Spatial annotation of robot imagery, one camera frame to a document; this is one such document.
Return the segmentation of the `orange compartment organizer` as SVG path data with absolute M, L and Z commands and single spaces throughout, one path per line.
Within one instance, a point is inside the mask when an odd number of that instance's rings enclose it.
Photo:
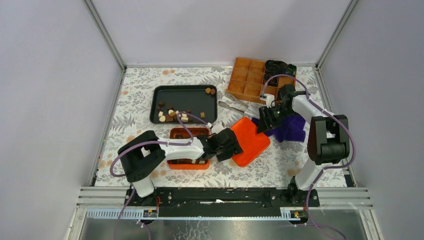
M 294 77 L 278 74 L 270 77 L 263 84 L 266 61 L 237 57 L 226 91 L 239 100 L 261 104 L 265 103 L 260 99 L 260 95 L 263 93 L 271 94 L 278 98 L 278 92 L 281 87 L 268 86 L 268 83 L 277 77 L 290 77 L 292 79 Z

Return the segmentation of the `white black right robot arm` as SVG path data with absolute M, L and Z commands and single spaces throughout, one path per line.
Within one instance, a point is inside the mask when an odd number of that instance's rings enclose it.
M 277 96 L 262 93 L 260 99 L 265 101 L 265 106 L 259 108 L 258 133 L 278 128 L 291 116 L 300 116 L 309 124 L 308 160 L 292 178 L 284 196 L 291 205 L 299 206 L 310 199 L 324 171 L 338 166 L 349 156 L 348 119 L 343 114 L 326 111 L 312 100 L 307 90 L 297 91 L 292 84 L 282 86 Z

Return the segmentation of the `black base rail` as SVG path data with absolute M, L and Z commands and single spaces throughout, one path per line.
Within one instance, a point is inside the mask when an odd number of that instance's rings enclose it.
M 320 200 L 316 190 L 275 187 L 158 187 L 140 197 L 126 191 L 129 207 L 148 207 L 148 216 L 157 212 L 162 218 L 183 217 L 280 217 L 281 208 L 301 211 L 317 208 Z

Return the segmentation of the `orange chocolate box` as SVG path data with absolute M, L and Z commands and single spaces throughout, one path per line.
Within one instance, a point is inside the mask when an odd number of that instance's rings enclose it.
M 189 127 L 188 128 L 194 137 L 209 135 L 210 131 L 206 127 Z M 170 139 L 188 139 L 189 133 L 184 128 L 172 128 L 170 130 Z M 172 170 L 206 170 L 210 166 L 209 159 L 191 160 L 191 159 L 173 159 L 167 160 L 167 165 Z

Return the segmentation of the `metal tongs white handle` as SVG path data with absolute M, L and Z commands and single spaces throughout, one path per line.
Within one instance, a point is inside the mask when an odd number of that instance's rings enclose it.
M 229 92 L 226 92 L 224 94 L 225 98 L 231 100 L 231 102 L 233 104 L 229 104 L 227 102 L 224 102 L 222 100 L 218 101 L 218 105 L 233 111 L 235 113 L 238 113 L 240 115 L 244 115 L 244 116 L 249 116 L 251 118 L 255 118 L 255 119 L 259 119 L 260 118 L 260 114 L 258 112 L 258 110 L 253 109 L 250 105 L 248 105 L 247 103 L 243 102 L 242 100 L 236 98 L 234 95 L 232 95 Z

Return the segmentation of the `black chocolate tray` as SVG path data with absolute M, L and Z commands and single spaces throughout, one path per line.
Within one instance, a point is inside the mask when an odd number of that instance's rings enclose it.
M 149 120 L 153 124 L 162 124 L 159 113 L 167 114 L 168 107 L 174 111 L 187 111 L 206 122 L 215 122 L 218 118 L 218 90 L 211 84 L 198 85 L 160 85 L 153 91 Z

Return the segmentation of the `purple cloth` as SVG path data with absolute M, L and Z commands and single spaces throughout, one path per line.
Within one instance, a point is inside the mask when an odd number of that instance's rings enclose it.
M 280 127 L 272 129 L 264 134 L 267 137 L 274 136 L 274 138 L 282 143 L 284 141 L 301 142 L 303 143 L 306 138 L 304 130 L 306 120 L 300 115 L 292 115 L 285 118 Z

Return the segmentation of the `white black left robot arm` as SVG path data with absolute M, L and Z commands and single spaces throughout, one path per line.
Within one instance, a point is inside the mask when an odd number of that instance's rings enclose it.
M 163 161 L 188 159 L 225 161 L 243 153 L 233 130 L 225 127 L 218 133 L 183 139 L 158 137 L 148 130 L 118 150 L 126 180 L 133 185 L 136 199 L 144 206 L 155 200 L 155 188 L 150 174 Z

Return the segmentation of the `orange box lid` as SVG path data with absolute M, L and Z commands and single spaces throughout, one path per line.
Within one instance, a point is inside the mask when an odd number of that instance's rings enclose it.
M 242 149 L 242 153 L 234 155 L 232 160 L 241 168 L 249 165 L 271 144 L 269 137 L 257 133 L 257 126 L 247 117 L 242 117 L 230 129 Z

